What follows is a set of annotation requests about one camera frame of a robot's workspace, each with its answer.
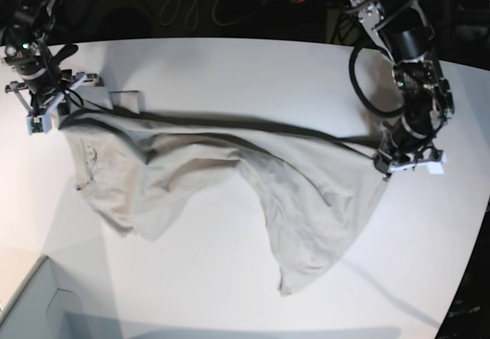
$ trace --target white table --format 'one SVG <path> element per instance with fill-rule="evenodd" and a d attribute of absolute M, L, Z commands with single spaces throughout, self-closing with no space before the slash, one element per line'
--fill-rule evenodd
<path fill-rule="evenodd" d="M 64 67 L 100 73 L 111 90 L 141 90 L 151 111 L 235 113 L 365 135 L 369 121 L 348 80 L 350 51 L 285 41 L 114 41 L 81 44 Z M 56 262 L 58 285 L 78 294 L 96 337 L 432 338 L 490 195 L 490 73 L 443 69 L 456 101 L 436 141 L 449 156 L 446 174 L 396 174 L 343 260 L 297 295 L 276 290 L 260 204 L 244 181 L 201 192 L 155 243 L 122 239 L 73 189 L 63 135 L 28 137 L 12 95 L 0 97 L 0 239 Z M 358 76 L 367 94 L 392 95 L 378 53 L 361 54 Z M 16 79 L 1 68 L 0 83 Z"/>

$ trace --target white cloth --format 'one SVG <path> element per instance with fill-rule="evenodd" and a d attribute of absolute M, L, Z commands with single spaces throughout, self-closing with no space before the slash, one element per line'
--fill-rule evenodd
<path fill-rule="evenodd" d="M 387 184 L 372 160 L 325 140 L 186 121 L 72 114 L 60 128 L 77 188 L 119 232 L 154 240 L 193 194 L 238 172 L 260 197 L 283 295 L 341 258 Z"/>

